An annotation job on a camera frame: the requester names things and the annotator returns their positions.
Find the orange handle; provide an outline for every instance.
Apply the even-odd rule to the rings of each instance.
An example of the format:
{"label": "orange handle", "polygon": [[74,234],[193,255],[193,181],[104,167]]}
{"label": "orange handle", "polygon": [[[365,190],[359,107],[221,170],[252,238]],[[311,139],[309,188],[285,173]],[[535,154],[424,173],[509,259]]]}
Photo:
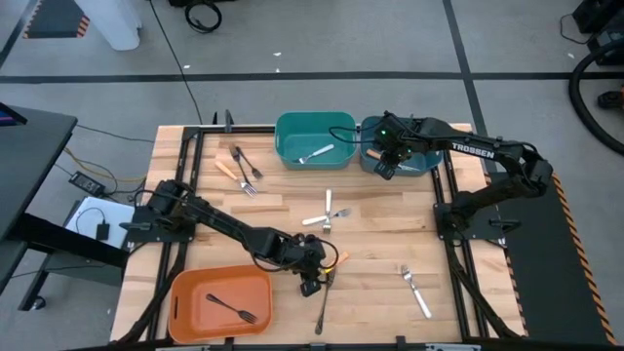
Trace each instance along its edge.
{"label": "orange handle", "polygon": [[373,149],[368,149],[367,155],[371,156],[373,159],[381,160],[381,154]]}
{"label": "orange handle", "polygon": [[326,269],[326,270],[325,270],[325,273],[327,274],[327,273],[332,272],[332,271],[333,271],[333,269],[334,269],[335,267],[337,267],[337,266],[338,266],[338,264],[340,264],[340,263],[344,262],[344,260],[345,260],[345,259],[347,259],[347,258],[349,258],[349,253],[348,253],[348,252],[343,252],[343,253],[341,253],[341,254],[340,254],[340,256],[338,257],[338,262],[335,264],[335,266],[334,266],[334,267],[332,267],[332,268],[328,268],[328,269]]}
{"label": "orange handle", "polygon": [[238,180],[238,178],[232,173],[232,171],[230,171],[230,169],[228,169],[227,167],[225,167],[225,165],[223,165],[222,163],[220,163],[219,161],[214,162],[214,165],[220,169],[223,173],[227,174],[227,176],[231,177],[234,180]]}

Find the power adapter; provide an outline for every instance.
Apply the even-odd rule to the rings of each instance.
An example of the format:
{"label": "power adapter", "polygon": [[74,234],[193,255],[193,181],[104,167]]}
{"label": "power adapter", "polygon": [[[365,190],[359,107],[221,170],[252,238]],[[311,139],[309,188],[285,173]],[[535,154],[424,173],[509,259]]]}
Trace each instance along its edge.
{"label": "power adapter", "polygon": [[108,231],[110,230],[110,224],[106,223],[106,220],[102,220],[101,224],[97,225],[96,239],[108,240]]}
{"label": "power adapter", "polygon": [[69,179],[71,184],[83,189],[94,197],[100,197],[104,193],[105,186],[97,180],[80,171],[76,171]]}

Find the black table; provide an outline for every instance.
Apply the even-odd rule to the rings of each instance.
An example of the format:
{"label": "black table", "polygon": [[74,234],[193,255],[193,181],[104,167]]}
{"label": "black table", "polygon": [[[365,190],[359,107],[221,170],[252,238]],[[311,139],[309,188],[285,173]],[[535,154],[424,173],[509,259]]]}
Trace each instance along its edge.
{"label": "black table", "polygon": [[27,123],[0,127],[0,293],[26,250],[48,254],[19,307],[20,310],[30,310],[48,276],[48,264],[53,254],[64,255],[64,261],[80,257],[82,262],[87,259],[93,265],[121,269],[126,266],[128,254],[25,212],[67,145],[77,119],[12,108],[25,117]]}

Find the teal bin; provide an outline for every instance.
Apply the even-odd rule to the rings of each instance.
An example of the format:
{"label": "teal bin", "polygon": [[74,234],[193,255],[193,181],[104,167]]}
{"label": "teal bin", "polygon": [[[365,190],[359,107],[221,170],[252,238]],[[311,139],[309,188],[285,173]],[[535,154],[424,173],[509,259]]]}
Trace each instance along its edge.
{"label": "teal bin", "polygon": [[[355,121],[344,112],[288,112],[275,125],[275,149],[289,170],[341,170],[355,155],[356,144],[340,141],[330,134],[330,127],[352,131],[332,130],[345,140],[356,139]],[[333,144],[333,149],[310,158],[305,164],[300,157]]]}

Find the desk leg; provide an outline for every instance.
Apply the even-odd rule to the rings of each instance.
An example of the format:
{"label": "desk leg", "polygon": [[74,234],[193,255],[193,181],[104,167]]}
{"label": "desk leg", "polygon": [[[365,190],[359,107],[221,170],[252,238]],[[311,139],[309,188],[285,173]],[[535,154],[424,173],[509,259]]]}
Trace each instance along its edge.
{"label": "desk leg", "polygon": [[[21,300],[21,303],[19,304],[19,307],[18,307],[19,311],[32,310],[33,307],[35,306],[35,302],[37,301],[37,298],[40,298],[39,292],[41,291],[41,288],[43,287],[43,284],[46,282],[46,278],[48,278],[48,274],[49,274],[49,272],[46,270],[46,265],[48,264],[49,260],[50,260],[50,255],[48,254],[46,256],[46,259],[44,259],[43,262],[41,263],[39,272],[37,272],[37,274],[35,275],[35,278],[32,280],[32,283],[30,283],[30,287],[28,288],[26,295]],[[43,308],[43,306],[39,305],[35,309],[39,309],[39,308]]]}
{"label": "desk leg", "polygon": [[66,252],[122,269],[126,267],[128,260],[128,252],[124,250],[74,233],[31,214],[22,214],[19,217],[10,238],[24,241],[37,251]]}

